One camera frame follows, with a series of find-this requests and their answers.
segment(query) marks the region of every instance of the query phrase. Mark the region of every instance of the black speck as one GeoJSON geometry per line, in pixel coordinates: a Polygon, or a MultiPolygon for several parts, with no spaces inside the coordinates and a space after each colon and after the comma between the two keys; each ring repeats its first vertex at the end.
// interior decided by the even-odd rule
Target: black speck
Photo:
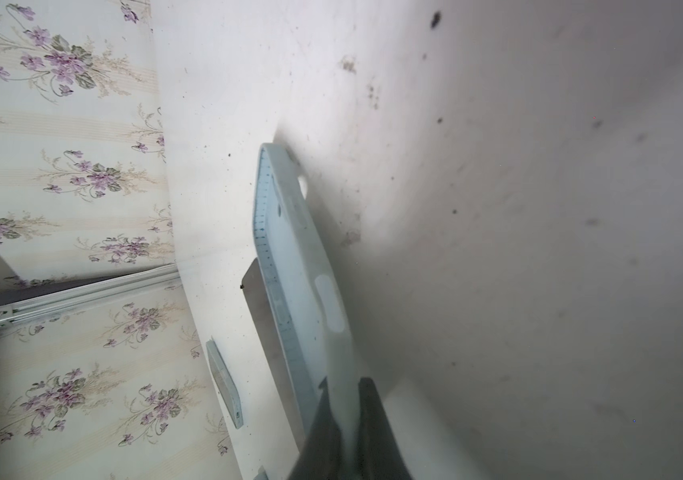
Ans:
{"type": "Polygon", "coordinates": [[[434,15],[432,15],[432,23],[430,24],[432,30],[437,28],[437,25],[440,24],[440,20],[442,17],[443,15],[440,13],[440,10],[438,10],[437,12],[435,12],[434,15]]]}

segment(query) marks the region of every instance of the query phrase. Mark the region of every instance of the floral wallpaper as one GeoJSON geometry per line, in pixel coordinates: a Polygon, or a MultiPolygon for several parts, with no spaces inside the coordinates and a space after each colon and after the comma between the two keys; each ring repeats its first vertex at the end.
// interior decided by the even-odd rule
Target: floral wallpaper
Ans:
{"type": "Polygon", "coordinates": [[[129,300],[0,330],[0,479],[240,478],[183,289],[129,300]]]}
{"type": "Polygon", "coordinates": [[[151,21],[0,1],[0,291],[174,261],[151,21]]]}

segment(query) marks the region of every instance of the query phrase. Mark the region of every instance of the white table surface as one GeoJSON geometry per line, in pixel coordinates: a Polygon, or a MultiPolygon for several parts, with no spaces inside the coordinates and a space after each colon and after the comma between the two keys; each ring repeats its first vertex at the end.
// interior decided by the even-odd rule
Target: white table surface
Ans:
{"type": "Polygon", "coordinates": [[[243,478],[297,455],[239,290],[272,140],[418,478],[683,478],[682,0],[152,9],[176,253],[243,478]]]}

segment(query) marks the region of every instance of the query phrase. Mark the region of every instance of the white surface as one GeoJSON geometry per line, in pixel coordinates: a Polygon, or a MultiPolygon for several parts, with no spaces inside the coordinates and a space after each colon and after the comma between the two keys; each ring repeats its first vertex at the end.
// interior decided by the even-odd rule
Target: white surface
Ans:
{"type": "Polygon", "coordinates": [[[153,12],[177,258],[241,389],[244,478],[295,456],[238,289],[273,138],[356,343],[454,451],[498,478],[683,478],[682,0],[153,12]]]}

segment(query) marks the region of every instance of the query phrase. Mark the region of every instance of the dark spot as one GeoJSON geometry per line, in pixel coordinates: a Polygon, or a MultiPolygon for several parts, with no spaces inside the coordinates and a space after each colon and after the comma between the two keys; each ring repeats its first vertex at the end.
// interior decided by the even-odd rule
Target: dark spot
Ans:
{"type": "Polygon", "coordinates": [[[614,417],[625,422],[629,420],[624,410],[615,405],[610,405],[609,403],[590,403],[589,406],[599,416],[614,417]]]}
{"type": "Polygon", "coordinates": [[[440,20],[442,17],[443,17],[443,14],[440,13],[440,10],[438,10],[437,12],[435,12],[434,15],[432,15],[432,23],[430,24],[430,26],[432,27],[432,30],[437,28],[437,25],[440,24],[440,20]]]}
{"type": "Polygon", "coordinates": [[[341,59],[341,67],[346,70],[347,72],[350,73],[357,73],[357,70],[355,70],[355,58],[354,57],[347,57],[345,56],[344,58],[341,59]]]}
{"type": "Polygon", "coordinates": [[[349,230],[339,245],[341,246],[341,248],[347,248],[348,246],[356,244],[359,241],[360,232],[358,230],[349,230]]]}

